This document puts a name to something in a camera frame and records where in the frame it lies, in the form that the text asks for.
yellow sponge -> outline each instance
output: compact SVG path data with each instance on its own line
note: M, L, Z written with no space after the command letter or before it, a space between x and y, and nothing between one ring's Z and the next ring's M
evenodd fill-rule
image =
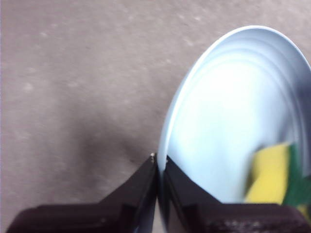
M289 150L287 144L264 148L255 154L252 180L245 201L282 204L288 184Z

gray carpet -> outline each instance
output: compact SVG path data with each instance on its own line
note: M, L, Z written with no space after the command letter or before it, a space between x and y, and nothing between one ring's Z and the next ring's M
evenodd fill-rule
M3 0L1 232L23 208L99 201L124 182L224 33L270 26L310 60L310 12L309 0Z

white bowl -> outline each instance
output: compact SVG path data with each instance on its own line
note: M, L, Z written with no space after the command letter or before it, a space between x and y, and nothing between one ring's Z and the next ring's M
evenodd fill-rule
M177 90L162 129L166 156L222 202L242 202L255 151L297 143L311 175L311 70L297 46L263 26L217 40Z

metal bowl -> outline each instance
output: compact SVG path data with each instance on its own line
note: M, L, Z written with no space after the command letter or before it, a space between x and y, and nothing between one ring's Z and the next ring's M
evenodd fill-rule
M160 173L169 155L220 201L242 202L254 152L288 142L311 175L310 100L310 66L290 39L263 26L235 29L178 88L162 129Z

sponge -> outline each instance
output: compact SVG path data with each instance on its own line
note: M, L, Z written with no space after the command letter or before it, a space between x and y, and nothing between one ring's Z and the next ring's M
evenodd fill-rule
M282 204L286 195L289 174L288 144L259 150L252 167L253 183L245 201Z
M298 148L296 145L291 145L289 150L288 189L283 204L291 206L311 204L311 180L302 175Z

